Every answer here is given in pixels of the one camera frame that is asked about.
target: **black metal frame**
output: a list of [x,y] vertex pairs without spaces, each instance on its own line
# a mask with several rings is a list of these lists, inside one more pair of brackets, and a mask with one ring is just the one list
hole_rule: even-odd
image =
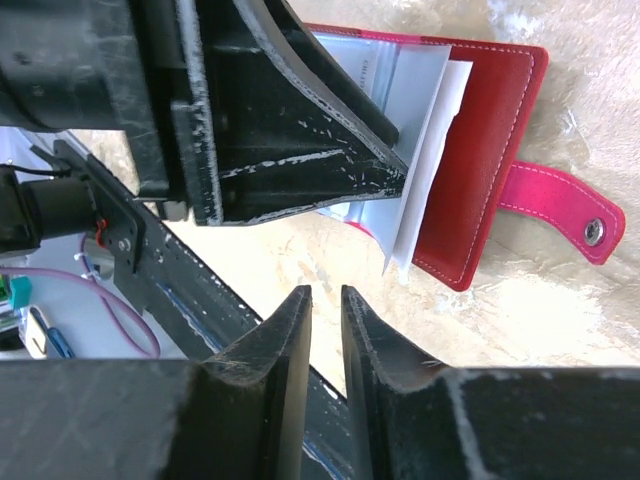
[[[71,135],[35,138],[54,160],[72,166],[74,176],[91,185],[107,225],[101,241],[114,255],[115,285],[134,308],[151,313],[188,358],[205,362],[262,324],[241,297]],[[123,244],[130,248],[121,249]],[[313,367],[308,372],[301,478],[351,478],[346,400]]]
[[5,1],[0,125],[124,130],[139,198],[198,225],[399,197],[407,173],[283,0]]

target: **metal bolt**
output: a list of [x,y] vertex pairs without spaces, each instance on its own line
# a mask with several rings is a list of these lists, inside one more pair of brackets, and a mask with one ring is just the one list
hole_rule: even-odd
[[124,238],[118,242],[118,248],[123,252],[131,250],[131,242],[128,238]]

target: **purple cable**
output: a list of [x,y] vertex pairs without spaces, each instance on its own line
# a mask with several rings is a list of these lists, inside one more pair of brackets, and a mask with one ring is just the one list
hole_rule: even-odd
[[[36,275],[43,277],[52,277],[58,278],[60,280],[66,280],[71,283],[75,283],[76,285],[80,285],[88,288],[95,292],[103,301],[103,304],[108,308],[110,313],[112,314],[112,320],[114,321],[116,327],[122,333],[123,337],[127,340],[134,349],[138,352],[142,353],[147,357],[158,358],[160,356],[160,344],[158,343],[158,339],[154,335],[149,325],[138,315],[138,313],[127,305],[122,299],[111,293],[109,290],[104,288],[101,285],[98,285],[93,280],[86,280],[78,275],[74,275],[73,273],[64,272],[62,270],[53,270],[50,268],[29,268],[29,267],[0,267],[0,275]],[[127,331],[122,326],[122,323],[116,317],[111,305],[108,302],[111,302],[115,307],[121,310],[124,314],[126,314],[133,322],[140,327],[140,329],[144,332],[145,336],[151,343],[152,353],[143,350],[127,333]]]
[[[80,258],[82,260],[81,263],[82,263],[82,266],[84,267],[84,273],[86,273],[88,275],[88,279],[94,285],[98,285],[98,282],[96,281],[96,278],[91,275],[92,269],[89,266],[89,262],[87,260],[86,245],[87,245],[87,239],[88,238],[89,238],[88,235],[84,234],[82,236],[82,238],[80,239],[80,252],[79,253],[80,253]],[[147,352],[144,348],[142,348],[140,345],[138,345],[133,338],[131,338],[131,335],[129,335],[129,332],[127,332],[125,330],[124,326],[122,325],[122,322],[120,321],[120,319],[118,318],[116,313],[113,311],[113,308],[111,308],[111,305],[109,304],[109,302],[107,302],[107,300],[103,296],[100,296],[100,301],[102,302],[102,306],[105,308],[105,310],[109,314],[109,318],[111,318],[111,321],[114,323],[116,328],[120,331],[120,333],[122,334],[122,336],[124,337],[126,342],[135,351],[137,351],[138,353],[144,355],[145,357],[158,358],[160,356],[160,345],[158,343],[158,339],[153,334],[153,331],[151,331],[151,329],[149,328],[147,323],[144,321],[144,319],[140,315],[138,315],[137,312],[134,311],[135,318],[131,317],[130,315],[129,315],[129,317],[136,323],[136,325],[138,325],[144,331],[146,337],[149,339],[149,341],[151,342],[151,345],[153,346],[153,353]]]

